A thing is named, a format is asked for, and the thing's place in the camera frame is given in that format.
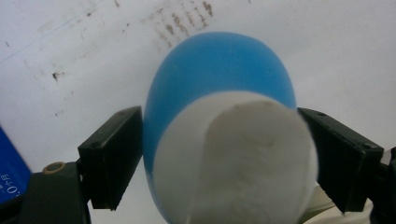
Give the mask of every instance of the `blue object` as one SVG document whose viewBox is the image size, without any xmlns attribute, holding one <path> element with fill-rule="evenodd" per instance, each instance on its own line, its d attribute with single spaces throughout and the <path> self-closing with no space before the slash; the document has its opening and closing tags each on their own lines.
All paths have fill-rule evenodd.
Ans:
<svg viewBox="0 0 396 224">
<path fill-rule="evenodd" d="M 144 162 L 154 200 L 153 163 L 163 132 L 187 105 L 221 91 L 251 91 L 287 107 L 296 106 L 285 67 L 261 41 L 207 33 L 180 43 L 151 84 L 144 116 Z"/>
<path fill-rule="evenodd" d="M 0 128 L 0 203 L 26 191 L 30 170 Z"/>
</svg>

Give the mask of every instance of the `white background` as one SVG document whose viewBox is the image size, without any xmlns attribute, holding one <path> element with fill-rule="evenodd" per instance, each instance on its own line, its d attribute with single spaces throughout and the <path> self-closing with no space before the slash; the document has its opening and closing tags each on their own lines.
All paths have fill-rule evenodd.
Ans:
<svg viewBox="0 0 396 224">
<path fill-rule="evenodd" d="M 298 106 L 396 146 L 391 0 L 0 0 L 0 125 L 34 172 L 75 161 L 112 114 L 144 106 L 170 49 L 210 31 L 260 39 L 287 67 Z M 91 213 L 96 224 L 165 223 L 142 164 L 117 212 Z"/>
</svg>

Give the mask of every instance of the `black plastic bracket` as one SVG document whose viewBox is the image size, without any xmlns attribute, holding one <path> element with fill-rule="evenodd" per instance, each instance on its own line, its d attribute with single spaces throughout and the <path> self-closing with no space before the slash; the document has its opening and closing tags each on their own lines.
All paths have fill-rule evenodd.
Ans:
<svg viewBox="0 0 396 224">
<path fill-rule="evenodd" d="M 78 147 L 86 199 L 116 210 L 142 157 L 140 106 L 121 110 Z"/>
<path fill-rule="evenodd" d="M 299 108 L 318 152 L 318 183 L 345 212 L 361 212 L 384 149 L 324 113 Z"/>
</svg>

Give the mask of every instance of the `white surface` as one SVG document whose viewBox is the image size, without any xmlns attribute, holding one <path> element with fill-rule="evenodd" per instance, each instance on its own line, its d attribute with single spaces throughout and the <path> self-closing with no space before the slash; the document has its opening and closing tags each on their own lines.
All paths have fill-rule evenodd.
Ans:
<svg viewBox="0 0 396 224">
<path fill-rule="evenodd" d="M 259 38 L 286 65 L 298 106 L 396 146 L 394 0 L 206 3 L 212 16 L 202 0 L 0 1 L 0 124 L 32 170 L 74 161 L 113 113 L 144 105 L 176 43 L 207 31 Z M 119 210 L 92 221 L 164 223 L 141 165 Z"/>
<path fill-rule="evenodd" d="M 310 201 L 317 169 L 297 111 L 270 99 L 238 103 L 205 133 L 188 223 L 294 223 Z"/>
<path fill-rule="evenodd" d="M 169 124 L 153 178 L 157 198 L 175 224 L 186 223 L 189 215 L 190 223 L 231 224 L 224 218 L 235 215 L 239 223 L 257 222 L 260 210 L 276 223 L 288 223 L 285 219 L 298 219 L 309 202 L 317 169 L 310 133 L 296 111 L 257 93 L 226 91 L 195 101 Z M 293 185 L 282 188 L 289 182 Z"/>
</svg>

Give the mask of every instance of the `metal part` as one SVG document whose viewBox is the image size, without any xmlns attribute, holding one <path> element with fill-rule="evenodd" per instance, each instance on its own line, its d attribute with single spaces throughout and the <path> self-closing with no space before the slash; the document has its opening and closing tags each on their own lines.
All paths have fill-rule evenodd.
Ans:
<svg viewBox="0 0 396 224">
<path fill-rule="evenodd" d="M 19 223 L 91 223 L 75 162 L 52 174 L 32 174 Z"/>
</svg>

